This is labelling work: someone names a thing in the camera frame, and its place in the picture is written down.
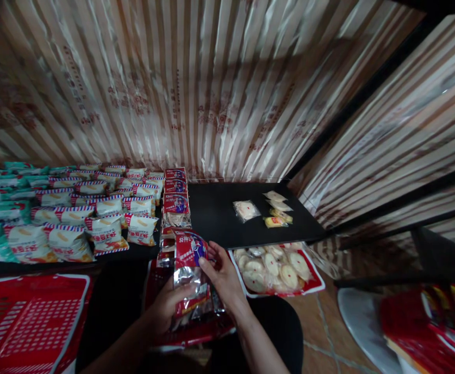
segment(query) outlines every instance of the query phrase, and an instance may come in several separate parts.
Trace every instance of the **transparent plastic bag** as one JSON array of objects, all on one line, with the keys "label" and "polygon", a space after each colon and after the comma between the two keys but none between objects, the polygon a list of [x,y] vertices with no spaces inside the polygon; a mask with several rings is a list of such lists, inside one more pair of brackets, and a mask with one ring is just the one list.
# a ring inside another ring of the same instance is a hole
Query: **transparent plastic bag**
[{"label": "transparent plastic bag", "polygon": [[259,217],[261,214],[251,200],[233,202],[236,215],[242,223],[252,218]]}]

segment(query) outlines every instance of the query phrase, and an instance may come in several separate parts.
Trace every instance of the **black shelf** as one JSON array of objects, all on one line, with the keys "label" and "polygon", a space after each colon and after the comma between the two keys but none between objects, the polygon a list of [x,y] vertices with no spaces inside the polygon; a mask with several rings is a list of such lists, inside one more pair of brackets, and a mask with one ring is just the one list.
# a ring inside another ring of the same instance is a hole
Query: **black shelf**
[{"label": "black shelf", "polygon": [[[248,248],[288,242],[316,242],[325,230],[282,183],[208,183],[190,184],[189,206],[192,228],[206,241],[214,241],[226,249]],[[264,192],[274,190],[288,200],[293,211],[293,224],[287,228],[268,229],[262,217],[270,217],[271,206]],[[236,216],[235,201],[251,200],[262,217],[241,223]]]}]

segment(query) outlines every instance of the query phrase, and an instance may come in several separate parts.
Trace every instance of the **red plastic basket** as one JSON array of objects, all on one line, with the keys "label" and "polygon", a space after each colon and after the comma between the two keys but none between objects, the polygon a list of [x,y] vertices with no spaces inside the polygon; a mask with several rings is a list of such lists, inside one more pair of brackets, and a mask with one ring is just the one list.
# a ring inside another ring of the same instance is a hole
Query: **red plastic basket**
[{"label": "red plastic basket", "polygon": [[85,275],[0,279],[0,374],[62,372],[75,358],[91,292]]}]

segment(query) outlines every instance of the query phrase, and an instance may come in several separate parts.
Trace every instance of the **person's right hand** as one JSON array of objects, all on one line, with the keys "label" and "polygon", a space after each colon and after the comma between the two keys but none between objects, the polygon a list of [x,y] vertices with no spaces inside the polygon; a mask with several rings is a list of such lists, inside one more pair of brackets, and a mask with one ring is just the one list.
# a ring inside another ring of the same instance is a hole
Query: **person's right hand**
[{"label": "person's right hand", "polygon": [[235,320],[250,314],[251,309],[239,283],[238,273],[226,250],[219,244],[210,242],[208,256],[216,261],[215,267],[220,270],[215,270],[203,257],[200,258],[200,267],[210,278],[228,312]]}]

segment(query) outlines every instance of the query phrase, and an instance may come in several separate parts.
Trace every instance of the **brown floor tile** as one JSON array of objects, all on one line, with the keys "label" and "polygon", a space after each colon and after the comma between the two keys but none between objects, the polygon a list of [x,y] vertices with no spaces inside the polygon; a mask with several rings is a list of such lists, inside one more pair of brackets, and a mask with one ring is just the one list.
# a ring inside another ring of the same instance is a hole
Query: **brown floor tile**
[{"label": "brown floor tile", "polygon": [[326,351],[331,350],[330,342],[326,336],[323,320],[317,304],[317,294],[296,296],[286,299],[295,309],[302,324],[304,339]]},{"label": "brown floor tile", "polygon": [[338,372],[334,358],[304,346],[302,374],[334,374]]},{"label": "brown floor tile", "polygon": [[377,367],[366,357],[362,349],[357,345],[356,341],[350,335],[350,332],[345,326],[336,298],[336,290],[333,286],[333,280],[320,272],[323,280],[326,283],[326,290],[319,293],[324,318],[328,324],[331,341],[335,354],[346,358],[349,361],[356,362],[359,365],[378,371]]}]

